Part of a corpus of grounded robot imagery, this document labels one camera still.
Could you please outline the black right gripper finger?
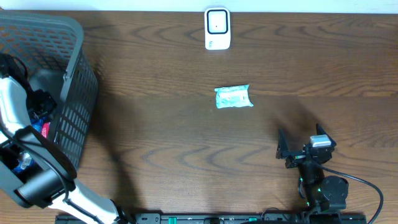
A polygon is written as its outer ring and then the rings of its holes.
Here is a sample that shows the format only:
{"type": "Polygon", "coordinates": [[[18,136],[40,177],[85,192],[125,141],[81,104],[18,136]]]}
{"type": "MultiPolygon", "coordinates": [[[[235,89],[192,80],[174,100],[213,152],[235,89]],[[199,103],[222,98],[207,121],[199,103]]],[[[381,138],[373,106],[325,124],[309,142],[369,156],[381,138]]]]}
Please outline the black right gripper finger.
{"type": "Polygon", "coordinates": [[[318,136],[320,136],[320,135],[326,135],[326,136],[329,137],[329,135],[328,135],[328,134],[326,133],[326,131],[322,128],[322,126],[321,126],[320,123],[317,123],[317,124],[316,124],[316,132],[317,132],[317,135],[318,135],[318,136]]]}
{"type": "Polygon", "coordinates": [[[283,130],[278,130],[278,145],[275,158],[285,159],[289,155],[289,147],[284,135],[283,130]]]}

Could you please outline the light green wipes pack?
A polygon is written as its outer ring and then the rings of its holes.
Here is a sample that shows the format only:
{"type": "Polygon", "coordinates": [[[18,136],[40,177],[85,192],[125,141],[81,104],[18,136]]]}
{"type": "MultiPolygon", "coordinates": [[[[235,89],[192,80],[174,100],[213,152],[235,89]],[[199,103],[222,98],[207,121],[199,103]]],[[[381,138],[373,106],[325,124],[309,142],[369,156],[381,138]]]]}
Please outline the light green wipes pack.
{"type": "Polygon", "coordinates": [[[218,109],[253,107],[248,90],[248,84],[215,88],[216,107],[218,109]]]}

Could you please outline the red purple pad pack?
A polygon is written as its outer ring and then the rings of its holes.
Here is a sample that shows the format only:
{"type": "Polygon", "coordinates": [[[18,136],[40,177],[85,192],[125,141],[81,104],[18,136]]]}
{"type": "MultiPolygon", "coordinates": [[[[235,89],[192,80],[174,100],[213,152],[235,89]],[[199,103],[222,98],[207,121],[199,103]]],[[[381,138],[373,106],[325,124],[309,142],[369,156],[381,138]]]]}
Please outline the red purple pad pack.
{"type": "Polygon", "coordinates": [[[44,123],[44,124],[42,125],[42,128],[41,128],[41,135],[42,135],[43,137],[47,138],[48,135],[49,135],[49,129],[50,129],[50,122],[44,123]]]}

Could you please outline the blue cookie pack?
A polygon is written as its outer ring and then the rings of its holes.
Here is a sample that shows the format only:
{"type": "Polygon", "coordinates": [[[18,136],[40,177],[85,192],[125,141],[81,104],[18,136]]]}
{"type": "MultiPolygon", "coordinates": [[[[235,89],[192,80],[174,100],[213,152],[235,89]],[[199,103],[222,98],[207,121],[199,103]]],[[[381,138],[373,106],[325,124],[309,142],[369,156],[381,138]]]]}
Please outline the blue cookie pack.
{"type": "MultiPolygon", "coordinates": [[[[36,131],[41,133],[43,125],[44,125],[44,120],[40,119],[37,122],[33,123],[32,127],[36,131]]],[[[13,170],[12,170],[14,173],[17,173],[17,174],[24,172],[25,170],[27,170],[28,168],[31,168],[35,164],[35,161],[33,160],[33,158],[26,151],[22,151],[19,154],[17,161],[18,161],[18,165],[15,168],[13,168],[13,170]]]]}

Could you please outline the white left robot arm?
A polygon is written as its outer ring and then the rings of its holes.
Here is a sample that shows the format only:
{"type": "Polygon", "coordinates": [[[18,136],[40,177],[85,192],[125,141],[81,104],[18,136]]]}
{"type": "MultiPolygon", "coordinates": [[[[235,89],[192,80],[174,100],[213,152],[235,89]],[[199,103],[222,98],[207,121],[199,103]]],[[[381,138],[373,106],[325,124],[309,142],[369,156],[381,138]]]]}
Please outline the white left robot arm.
{"type": "Polygon", "coordinates": [[[34,127],[57,107],[33,90],[27,67],[1,54],[1,189],[22,207],[52,208],[85,223],[131,223],[114,201],[84,186],[69,158],[34,127]]]}

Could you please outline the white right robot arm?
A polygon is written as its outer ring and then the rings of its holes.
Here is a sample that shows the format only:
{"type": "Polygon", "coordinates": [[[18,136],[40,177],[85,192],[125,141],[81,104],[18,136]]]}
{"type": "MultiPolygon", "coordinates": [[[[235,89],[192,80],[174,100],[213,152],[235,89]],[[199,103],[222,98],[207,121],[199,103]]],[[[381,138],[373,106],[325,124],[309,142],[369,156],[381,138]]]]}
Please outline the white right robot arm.
{"type": "Polygon", "coordinates": [[[291,151],[287,138],[279,130],[277,159],[285,160],[288,169],[297,168],[308,206],[317,213],[338,212],[346,208],[349,183],[344,178],[325,176],[321,165],[332,158],[336,142],[317,124],[317,134],[299,151],[291,151]]]}

